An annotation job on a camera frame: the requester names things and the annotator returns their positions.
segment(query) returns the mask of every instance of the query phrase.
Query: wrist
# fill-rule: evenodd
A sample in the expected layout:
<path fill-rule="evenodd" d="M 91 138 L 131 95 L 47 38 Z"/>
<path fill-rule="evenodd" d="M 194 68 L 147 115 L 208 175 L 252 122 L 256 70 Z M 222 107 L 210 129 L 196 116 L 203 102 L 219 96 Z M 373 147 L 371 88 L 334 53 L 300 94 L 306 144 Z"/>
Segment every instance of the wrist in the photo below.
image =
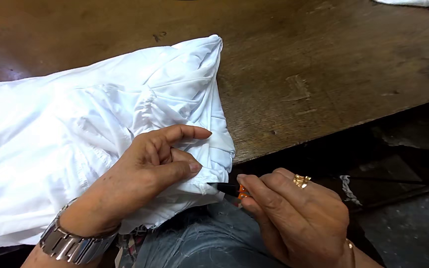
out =
<path fill-rule="evenodd" d="M 91 237 L 115 231 L 120 220 L 111 219 L 103 210 L 95 208 L 93 202 L 80 197 L 60 216 L 59 223 L 71 234 Z"/>
<path fill-rule="evenodd" d="M 349 240 L 346 240 L 343 247 L 343 254 L 335 267 L 355 268 L 354 244 Z"/>

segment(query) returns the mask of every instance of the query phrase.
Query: metal watch strap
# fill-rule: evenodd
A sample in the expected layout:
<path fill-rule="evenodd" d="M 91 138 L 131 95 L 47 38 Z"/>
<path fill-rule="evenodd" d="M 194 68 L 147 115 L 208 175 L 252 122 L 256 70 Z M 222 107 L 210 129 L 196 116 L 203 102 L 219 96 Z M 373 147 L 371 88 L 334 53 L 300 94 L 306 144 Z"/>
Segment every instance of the metal watch strap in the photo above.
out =
<path fill-rule="evenodd" d="M 75 201 L 70 201 L 47 227 L 39 241 L 42 251 L 56 260 L 65 260 L 74 264 L 85 264 L 105 252 L 118 233 L 118 228 L 108 234 L 93 237 L 81 237 L 61 228 L 59 217 Z"/>

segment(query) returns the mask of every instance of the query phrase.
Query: gold bracelet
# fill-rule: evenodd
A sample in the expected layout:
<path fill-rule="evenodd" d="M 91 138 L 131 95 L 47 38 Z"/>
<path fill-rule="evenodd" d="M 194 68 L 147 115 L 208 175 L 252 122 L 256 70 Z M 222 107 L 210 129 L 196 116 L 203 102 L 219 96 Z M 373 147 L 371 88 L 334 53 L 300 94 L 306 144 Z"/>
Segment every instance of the gold bracelet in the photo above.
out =
<path fill-rule="evenodd" d="M 355 251 L 354 251 L 354 244 L 352 243 L 352 241 L 348 240 L 347 238 L 345 239 L 347 241 L 347 245 L 349 246 L 349 248 L 352 250 L 352 268 L 355 268 Z"/>

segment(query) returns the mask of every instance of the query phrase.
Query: left hand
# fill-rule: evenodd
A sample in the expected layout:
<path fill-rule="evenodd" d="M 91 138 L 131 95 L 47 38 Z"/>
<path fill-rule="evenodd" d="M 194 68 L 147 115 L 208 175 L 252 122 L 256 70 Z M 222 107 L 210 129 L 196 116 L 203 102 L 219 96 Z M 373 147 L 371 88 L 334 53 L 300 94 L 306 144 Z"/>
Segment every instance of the left hand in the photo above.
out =
<path fill-rule="evenodd" d="M 61 226 L 80 236 L 114 229 L 167 187 L 193 178 L 201 170 L 201 164 L 191 154 L 172 145 L 182 139 L 210 136 L 210 131 L 188 125 L 138 135 L 112 168 L 61 215 Z"/>

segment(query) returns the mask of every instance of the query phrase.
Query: wooden table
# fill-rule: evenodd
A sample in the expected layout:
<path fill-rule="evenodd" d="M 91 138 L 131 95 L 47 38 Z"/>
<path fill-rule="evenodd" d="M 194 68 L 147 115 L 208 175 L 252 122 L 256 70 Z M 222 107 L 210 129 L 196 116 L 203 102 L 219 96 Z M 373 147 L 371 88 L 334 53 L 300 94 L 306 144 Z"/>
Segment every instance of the wooden table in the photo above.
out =
<path fill-rule="evenodd" d="M 0 81 L 210 34 L 235 163 L 429 101 L 429 10 L 368 0 L 0 0 Z"/>

